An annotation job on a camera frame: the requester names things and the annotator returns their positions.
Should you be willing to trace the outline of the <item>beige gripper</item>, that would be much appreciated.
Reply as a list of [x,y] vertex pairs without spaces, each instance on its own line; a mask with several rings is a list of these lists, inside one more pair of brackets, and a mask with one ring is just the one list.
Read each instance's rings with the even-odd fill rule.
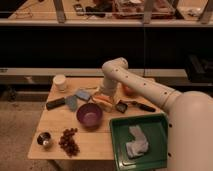
[[108,94],[105,94],[101,91],[101,89],[98,89],[97,91],[95,91],[92,95],[92,98],[93,99],[101,99],[101,95],[106,95],[106,96],[109,96],[111,101],[110,101],[110,104],[111,104],[111,109],[112,110],[117,110],[117,107],[118,107],[118,103],[120,102],[120,100],[115,100],[114,96],[112,95],[108,95]]

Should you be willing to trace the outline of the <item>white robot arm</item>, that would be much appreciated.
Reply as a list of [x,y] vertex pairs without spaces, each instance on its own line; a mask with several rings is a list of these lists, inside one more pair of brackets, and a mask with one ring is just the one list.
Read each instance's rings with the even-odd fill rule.
[[213,98],[180,92],[131,73],[125,58],[102,65],[99,92],[113,97],[123,83],[168,115],[167,171],[213,171]]

